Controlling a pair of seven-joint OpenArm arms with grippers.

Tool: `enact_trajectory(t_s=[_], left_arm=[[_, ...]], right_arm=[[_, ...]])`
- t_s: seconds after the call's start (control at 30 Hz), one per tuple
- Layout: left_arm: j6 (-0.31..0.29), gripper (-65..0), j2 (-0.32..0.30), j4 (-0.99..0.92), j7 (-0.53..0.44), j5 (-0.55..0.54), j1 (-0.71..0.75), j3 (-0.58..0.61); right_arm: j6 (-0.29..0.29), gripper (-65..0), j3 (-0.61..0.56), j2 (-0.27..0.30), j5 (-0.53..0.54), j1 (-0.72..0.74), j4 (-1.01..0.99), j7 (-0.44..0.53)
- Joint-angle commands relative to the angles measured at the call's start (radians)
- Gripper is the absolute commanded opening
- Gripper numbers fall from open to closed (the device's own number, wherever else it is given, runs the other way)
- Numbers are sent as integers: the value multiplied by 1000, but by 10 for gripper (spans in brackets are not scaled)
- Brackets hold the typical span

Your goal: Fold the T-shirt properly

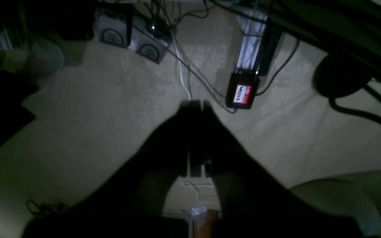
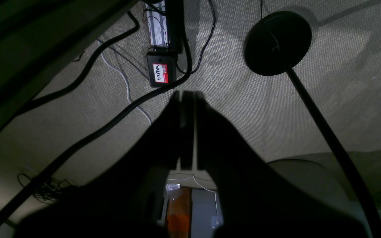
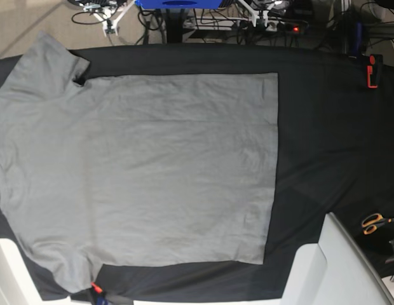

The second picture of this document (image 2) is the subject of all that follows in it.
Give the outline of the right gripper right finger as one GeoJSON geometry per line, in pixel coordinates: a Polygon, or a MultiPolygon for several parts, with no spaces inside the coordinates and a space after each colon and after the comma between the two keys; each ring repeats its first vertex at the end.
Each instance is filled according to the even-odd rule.
{"type": "Polygon", "coordinates": [[[202,92],[195,93],[195,105],[198,167],[212,177],[223,204],[244,196],[262,205],[271,203],[269,166],[202,92]]]}

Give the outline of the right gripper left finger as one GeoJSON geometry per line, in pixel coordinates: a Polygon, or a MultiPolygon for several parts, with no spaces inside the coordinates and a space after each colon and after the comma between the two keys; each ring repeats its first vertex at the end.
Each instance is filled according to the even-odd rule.
{"type": "Polygon", "coordinates": [[[163,196],[168,173],[179,158],[181,94],[175,91],[160,116],[112,167],[88,184],[95,199],[163,196]]]}

